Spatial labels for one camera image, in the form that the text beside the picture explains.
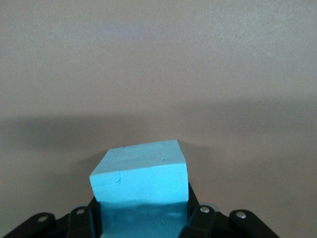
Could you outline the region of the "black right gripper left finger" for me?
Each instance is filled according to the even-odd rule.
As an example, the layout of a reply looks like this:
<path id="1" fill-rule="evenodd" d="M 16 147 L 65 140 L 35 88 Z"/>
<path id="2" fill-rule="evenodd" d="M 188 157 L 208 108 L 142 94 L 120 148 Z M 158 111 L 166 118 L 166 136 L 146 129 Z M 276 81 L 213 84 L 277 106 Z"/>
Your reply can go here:
<path id="1" fill-rule="evenodd" d="M 101 210 L 93 198 L 87 206 L 79 206 L 56 219 L 52 213 L 38 213 L 11 232 L 6 238 L 100 238 Z"/>

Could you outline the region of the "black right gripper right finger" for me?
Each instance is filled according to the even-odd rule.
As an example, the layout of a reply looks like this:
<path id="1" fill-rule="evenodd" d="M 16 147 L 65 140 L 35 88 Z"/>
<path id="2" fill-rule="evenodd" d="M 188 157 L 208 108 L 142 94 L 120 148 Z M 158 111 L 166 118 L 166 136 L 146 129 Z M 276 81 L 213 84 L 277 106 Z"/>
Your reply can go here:
<path id="1" fill-rule="evenodd" d="M 277 234 L 253 212 L 238 209 L 229 216 L 203 205 L 189 184 L 188 223 L 181 238 L 276 238 Z"/>

